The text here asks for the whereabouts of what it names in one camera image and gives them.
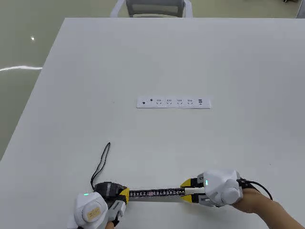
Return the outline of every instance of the gray chair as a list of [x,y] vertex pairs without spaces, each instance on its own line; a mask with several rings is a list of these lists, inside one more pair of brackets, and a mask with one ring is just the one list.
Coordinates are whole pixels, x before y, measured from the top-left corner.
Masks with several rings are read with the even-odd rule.
[[131,18],[135,14],[162,14],[182,18],[184,8],[185,17],[193,17],[192,4],[189,0],[118,0],[111,11],[111,18],[118,17],[125,1]]

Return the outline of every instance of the white table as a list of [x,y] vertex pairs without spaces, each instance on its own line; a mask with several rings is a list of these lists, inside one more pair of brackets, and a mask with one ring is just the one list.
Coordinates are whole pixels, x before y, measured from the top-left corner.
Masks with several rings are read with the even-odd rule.
[[[177,187],[210,168],[264,184],[304,219],[305,20],[66,19],[0,162],[0,225],[65,228],[97,181]],[[211,110],[136,109],[140,95]],[[230,206],[129,204],[118,228],[266,228]]]

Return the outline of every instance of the tape measure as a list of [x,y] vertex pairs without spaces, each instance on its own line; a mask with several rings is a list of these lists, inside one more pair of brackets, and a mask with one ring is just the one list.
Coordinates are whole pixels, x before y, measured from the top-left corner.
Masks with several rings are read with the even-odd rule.
[[149,190],[130,190],[129,199],[156,198],[156,197],[181,197],[185,195],[185,188],[161,188]]

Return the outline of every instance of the sticker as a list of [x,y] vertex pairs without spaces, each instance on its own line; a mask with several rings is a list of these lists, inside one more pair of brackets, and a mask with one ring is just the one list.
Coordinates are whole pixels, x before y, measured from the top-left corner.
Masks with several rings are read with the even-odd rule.
[[93,209],[92,211],[87,213],[87,218],[89,221],[91,221],[93,218],[99,216],[101,214],[101,210],[99,207]]

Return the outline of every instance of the chair backrest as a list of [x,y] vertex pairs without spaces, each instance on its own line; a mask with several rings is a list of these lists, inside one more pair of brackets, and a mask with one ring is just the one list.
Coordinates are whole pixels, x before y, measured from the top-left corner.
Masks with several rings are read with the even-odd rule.
[[183,17],[184,0],[126,0],[130,17],[134,14],[163,14]]

